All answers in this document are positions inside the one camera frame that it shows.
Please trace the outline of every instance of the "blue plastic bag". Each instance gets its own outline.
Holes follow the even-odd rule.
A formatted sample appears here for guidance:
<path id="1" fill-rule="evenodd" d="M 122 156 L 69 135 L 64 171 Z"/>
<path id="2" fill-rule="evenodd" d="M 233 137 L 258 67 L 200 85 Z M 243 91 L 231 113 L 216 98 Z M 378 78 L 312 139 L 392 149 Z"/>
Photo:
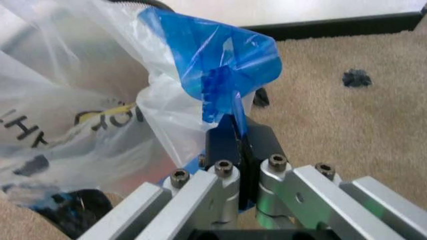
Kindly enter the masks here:
<path id="1" fill-rule="evenodd" d="M 169 45 L 183 89 L 203 100 L 205 122 L 231 113 L 234 92 L 244 97 L 282 70 L 271 37 L 154 7 L 139 18 Z"/>

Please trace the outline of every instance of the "silver metal bar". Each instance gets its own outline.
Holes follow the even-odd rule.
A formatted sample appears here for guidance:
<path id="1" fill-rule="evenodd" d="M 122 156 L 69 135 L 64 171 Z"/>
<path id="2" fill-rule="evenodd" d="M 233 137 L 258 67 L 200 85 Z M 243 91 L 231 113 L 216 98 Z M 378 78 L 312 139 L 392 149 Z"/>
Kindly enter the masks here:
<path id="1" fill-rule="evenodd" d="M 136 239 L 187 239 L 194 229 L 209 229 L 217 222 L 225 201 L 222 181 L 199 170 Z"/>
<path id="2" fill-rule="evenodd" d="M 427 239 L 427 212 L 370 176 L 340 184 L 347 194 L 406 239 Z"/>
<path id="3" fill-rule="evenodd" d="M 79 240 L 134 239 L 171 198 L 170 191 L 145 182 L 87 230 Z"/>
<path id="4" fill-rule="evenodd" d="M 287 172 L 271 187 L 308 229 L 326 225 L 342 239 L 402 239 L 312 166 Z"/>
<path id="5" fill-rule="evenodd" d="M 208 173 L 215 174 L 215 166 L 211 166 Z M 223 195 L 226 200 L 222 208 L 222 214 L 218 221 L 217 228 L 221 228 L 221 224 L 227 229 L 236 228 L 237 216 L 239 213 L 239 187 L 240 187 L 240 171 L 237 167 L 232 166 L 232 171 L 227 177 L 220 177 L 222 180 Z"/>

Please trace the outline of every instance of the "white plastic bag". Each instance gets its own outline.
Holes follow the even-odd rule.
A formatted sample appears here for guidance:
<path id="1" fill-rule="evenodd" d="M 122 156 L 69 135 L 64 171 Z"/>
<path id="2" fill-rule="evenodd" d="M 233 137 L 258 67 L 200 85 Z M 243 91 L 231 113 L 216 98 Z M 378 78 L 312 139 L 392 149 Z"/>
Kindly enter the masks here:
<path id="1" fill-rule="evenodd" d="M 277 78 L 281 70 L 272 38 L 203 19 L 157 12 L 154 8 L 142 15 L 141 5 L 103 0 L 32 0 L 26 4 L 2 0 L 2 4 L 41 31 L 50 65 L 50 71 L 44 71 L 25 54 L 7 51 L 15 60 L 5 60 L 8 56 L 2 54 L 2 61 L 14 68 L 26 68 L 20 61 L 43 75 L 30 69 L 15 74 L 0 68 L 0 86 L 6 86 L 10 94 L 0 98 L 2 124 L 9 126 L 1 129 L 5 137 L 0 138 L 0 184 L 11 201 L 24 206 L 56 192 L 83 188 L 125 196 L 144 181 L 158 181 L 204 149 L 206 131 L 217 125 L 216 121 L 203 121 L 206 106 L 211 110 L 218 107 L 218 114 L 212 116 L 219 118 L 231 110 L 220 104 L 229 100 L 225 92 L 238 90 L 246 95 L 243 102 L 248 114 L 254 96 L 251 92 Z M 172 22 L 177 16 L 184 27 L 187 23 L 201 24 L 202 30 L 210 26 L 213 32 L 199 39 L 198 49 L 176 48 L 165 33 L 179 28 L 163 29 L 166 25 L 162 25 L 158 14 L 166 14 L 164 19 L 172 18 Z M 80 51 L 80 38 L 73 35 L 68 39 L 67 28 L 57 22 L 64 15 L 81 19 L 78 23 L 85 24 L 78 27 L 86 29 L 87 34 L 91 32 L 89 26 L 102 29 L 111 45 L 101 45 L 91 54 L 86 54 L 90 47 Z M 176 39 L 183 43 L 194 40 L 185 35 Z M 96 38 L 92 42 L 94 48 L 99 47 L 98 41 Z M 144 66 L 149 72 L 149 87 L 142 89 L 144 77 L 128 79 L 118 74 L 117 81 L 102 82 L 100 75 L 83 74 L 90 73 L 90 68 L 85 68 L 88 64 L 108 60 L 108 46 L 120 46 L 133 57 L 132 64 Z M 190 59 L 197 59 L 209 47 L 213 47 L 213 53 L 218 47 L 220 59 L 212 64 L 211 55 L 206 53 L 207 69 L 180 61 L 180 54 L 190 53 Z M 96 61 L 86 61 L 95 57 Z M 118 73 L 117 67 L 127 64 L 121 58 L 115 63 L 103 66 L 106 76 Z M 192 71 L 189 78 L 183 74 L 187 69 Z M 215 74 L 225 73 L 229 75 L 216 82 Z M 211 101 L 210 88 L 217 86 L 224 89 L 218 90 L 219 95 Z M 127 105 L 117 109 L 123 103 Z"/>
<path id="2" fill-rule="evenodd" d="M 0 183 L 12 202 L 48 197 L 28 189 L 126 196 L 175 168 L 134 104 L 51 83 L 3 52 L 0 63 Z"/>

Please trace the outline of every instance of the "plastic bag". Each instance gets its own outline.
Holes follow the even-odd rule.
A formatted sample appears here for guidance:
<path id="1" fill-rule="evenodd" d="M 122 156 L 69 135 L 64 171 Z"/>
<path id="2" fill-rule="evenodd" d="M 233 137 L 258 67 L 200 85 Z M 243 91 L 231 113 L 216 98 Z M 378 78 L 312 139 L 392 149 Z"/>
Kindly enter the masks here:
<path id="1" fill-rule="evenodd" d="M 3 52 L 0 63 L 0 183 L 11 202 L 43 207 L 97 188 L 126 196 L 176 167 L 135 104 L 57 85 Z"/>
<path id="2" fill-rule="evenodd" d="M 1 145 L 8 150 L 0 149 L 0 183 L 8 198 L 21 205 L 35 204 L 35 199 L 43 199 L 40 192 L 51 195 L 81 188 L 108 191 L 111 188 L 106 186 L 114 185 L 119 179 L 136 178 L 140 180 L 136 182 L 141 183 L 165 176 L 173 168 L 187 164 L 204 149 L 206 131 L 215 127 L 223 114 L 234 113 L 233 100 L 240 101 L 240 95 L 243 96 L 245 113 L 248 114 L 252 92 L 273 81 L 281 71 L 272 38 L 208 20 L 102 0 L 34 0 L 24 4 L 24 9 L 18 7 L 19 2 L 10 0 L 6 3 L 9 10 L 25 16 L 28 22 L 44 31 L 43 39 L 49 46 L 53 70 L 49 78 L 55 80 L 49 81 L 41 76 L 36 79 L 57 85 L 49 83 L 49 87 L 43 87 L 46 90 L 39 94 L 44 96 L 40 103 L 55 98 L 54 106 L 70 110 L 70 116 L 75 116 L 76 109 L 79 113 L 93 111 L 91 104 L 100 103 L 96 108 L 98 113 L 93 117 L 85 115 L 84 123 L 70 126 L 69 130 L 54 136 L 53 133 L 47 134 L 50 123 L 43 118 L 47 110 L 55 109 L 50 104 L 34 106 L 31 105 L 33 98 L 29 98 L 21 100 L 17 107 L 3 108 L 0 102 L 3 117 L 12 118 L 12 114 L 17 113 L 8 114 L 11 109 L 37 112 L 39 129 L 46 132 L 44 139 L 54 136 L 45 141 L 49 144 L 45 146 L 41 141 L 36 149 L 30 148 L 32 145 L 28 143 L 3 142 Z M 149 72 L 149 87 L 139 92 L 136 105 L 127 105 L 116 115 L 116 111 L 106 110 L 119 104 L 111 96 L 120 94 L 96 87 L 90 91 L 82 89 L 86 83 L 75 79 L 81 76 L 85 66 L 83 58 L 73 50 L 73 42 L 64 39 L 61 33 L 64 30 L 58 29 L 55 18 L 42 17 L 42 22 L 34 21 L 38 19 L 34 15 L 48 9 L 42 6 L 49 6 L 49 9 L 60 6 L 68 14 L 102 28 L 115 44 L 145 66 Z M 64 59 L 68 60 L 57 61 L 63 59 L 59 56 L 66 56 Z M 26 81 L 28 78 L 15 76 L 15 79 Z M 25 91 L 25 94 L 33 94 L 32 89 Z M 241 117 L 242 104 L 235 106 Z M 113 126 L 114 121 L 125 125 L 112 127 L 108 121 Z M 28 169 L 32 169 L 31 175 L 25 176 Z M 123 190 L 124 187 L 124 184 L 116 185 L 113 192 L 126 195 L 129 192 Z M 23 194 L 28 192 L 26 190 L 30 190 L 30 195 L 37 194 L 29 197 Z"/>

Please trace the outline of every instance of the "black lettering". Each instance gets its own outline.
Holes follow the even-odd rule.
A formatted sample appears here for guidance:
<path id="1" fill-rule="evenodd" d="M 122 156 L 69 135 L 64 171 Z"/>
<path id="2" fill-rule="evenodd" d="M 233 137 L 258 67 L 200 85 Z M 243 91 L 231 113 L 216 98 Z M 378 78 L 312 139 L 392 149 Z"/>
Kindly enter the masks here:
<path id="1" fill-rule="evenodd" d="M 92 127 L 93 131 L 98 131 L 102 127 L 104 130 L 107 130 L 108 125 L 106 123 L 106 116 L 104 114 L 99 115 L 99 123 Z"/>
<path id="2" fill-rule="evenodd" d="M 12 109 L 12 110 L 10 110 L 10 111 L 8 111 L 8 112 L 6 112 L 5 114 L 3 114 L 2 116 L 0 116 L 0 118 L 4 118 L 4 117 L 6 117 L 7 115 L 11 115 L 11 114 L 13 114 L 14 112 L 16 112 L 17 110 L 16 109 Z"/>
<path id="3" fill-rule="evenodd" d="M 8 123 L 6 123 L 5 125 L 4 125 L 4 127 L 5 128 L 10 128 L 10 127 L 12 127 L 12 126 L 14 126 L 14 125 L 17 125 L 19 128 L 21 128 L 21 130 L 23 131 L 23 133 L 22 134 L 20 134 L 20 135 L 18 135 L 17 137 L 16 137 L 16 139 L 18 139 L 19 141 L 21 141 L 21 140 L 23 140 L 24 138 L 26 138 L 28 135 L 30 135 L 30 134 L 32 134 L 32 133 L 34 133 L 34 131 L 36 131 L 37 129 L 39 129 L 39 126 L 32 126 L 30 129 L 28 129 L 23 123 L 22 123 L 22 121 L 24 121 L 24 120 L 26 120 L 27 119 L 27 116 L 20 116 L 20 117 L 18 117 L 17 119 L 15 119 L 15 120 L 13 120 L 13 121 L 11 121 L 11 122 L 8 122 Z"/>
<path id="4" fill-rule="evenodd" d="M 135 113 L 136 113 L 136 120 L 138 120 L 138 122 L 140 123 L 144 122 L 143 112 L 141 112 L 141 109 L 138 106 L 136 106 L 135 108 Z"/>
<path id="5" fill-rule="evenodd" d="M 33 159 L 27 161 L 21 168 L 13 171 L 16 175 L 30 177 L 34 174 L 39 174 L 49 168 L 49 161 L 43 155 L 37 155 Z"/>
<path id="6" fill-rule="evenodd" d="M 48 142 L 46 140 L 43 139 L 43 136 L 45 135 L 45 133 L 43 131 L 40 131 L 40 133 L 37 135 L 37 137 L 34 140 L 34 143 L 31 145 L 32 148 L 37 148 L 37 146 L 39 145 L 39 143 L 42 143 L 44 145 L 47 145 Z"/>
<path id="7" fill-rule="evenodd" d="M 123 123 L 118 122 L 116 120 L 116 117 L 114 115 L 112 115 L 112 116 L 109 117 L 109 121 L 111 122 L 112 125 L 114 125 L 114 126 L 116 126 L 118 128 L 121 128 L 121 127 L 125 126 L 126 124 L 128 124 L 129 121 L 131 120 L 131 118 L 132 118 L 132 112 L 131 112 L 131 110 L 127 111 L 126 115 L 128 116 L 128 119 L 125 122 L 123 122 Z"/>

